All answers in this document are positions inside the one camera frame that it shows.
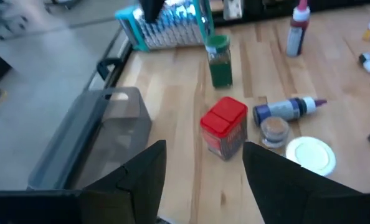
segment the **gray floor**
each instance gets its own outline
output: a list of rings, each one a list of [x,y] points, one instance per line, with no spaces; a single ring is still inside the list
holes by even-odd
[[[22,37],[0,42],[13,69],[0,82],[0,190],[24,189],[31,170],[119,28],[125,0],[83,0],[71,11],[44,11],[40,0],[14,2],[29,18]],[[120,36],[110,55],[120,48]]]

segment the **red container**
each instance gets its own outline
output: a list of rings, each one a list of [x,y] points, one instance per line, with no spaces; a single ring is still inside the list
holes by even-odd
[[[247,139],[247,106],[223,97],[200,120],[209,150],[230,159]]]

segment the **small jar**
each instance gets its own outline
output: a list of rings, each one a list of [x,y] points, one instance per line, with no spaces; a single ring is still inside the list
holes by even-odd
[[[289,124],[280,117],[269,117],[262,121],[262,143],[270,149],[279,149],[286,144]]]
[[[222,88],[232,85],[228,35],[212,35],[206,40],[212,85]]]

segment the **red bottle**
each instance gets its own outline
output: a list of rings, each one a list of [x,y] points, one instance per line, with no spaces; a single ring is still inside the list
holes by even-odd
[[[293,18],[290,21],[286,49],[286,54],[289,57],[296,57],[301,54],[301,47],[309,21],[310,8],[308,7],[307,0],[300,0],[298,6],[293,10]]]

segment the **butcher block countertop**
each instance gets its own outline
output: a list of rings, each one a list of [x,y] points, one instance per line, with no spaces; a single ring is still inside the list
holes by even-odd
[[[215,90],[204,47],[133,52],[118,86],[136,86],[153,126],[149,143],[167,140],[159,214],[174,223],[263,223],[247,182],[241,150],[224,162],[207,150],[199,120],[218,99],[249,107],[248,137],[260,142],[255,105],[294,96],[326,98],[315,114],[291,124],[289,140],[313,136],[333,150],[328,178],[370,192],[370,74],[357,63],[370,5],[313,14],[303,53],[285,55],[290,18],[219,29],[231,38],[233,86]]]

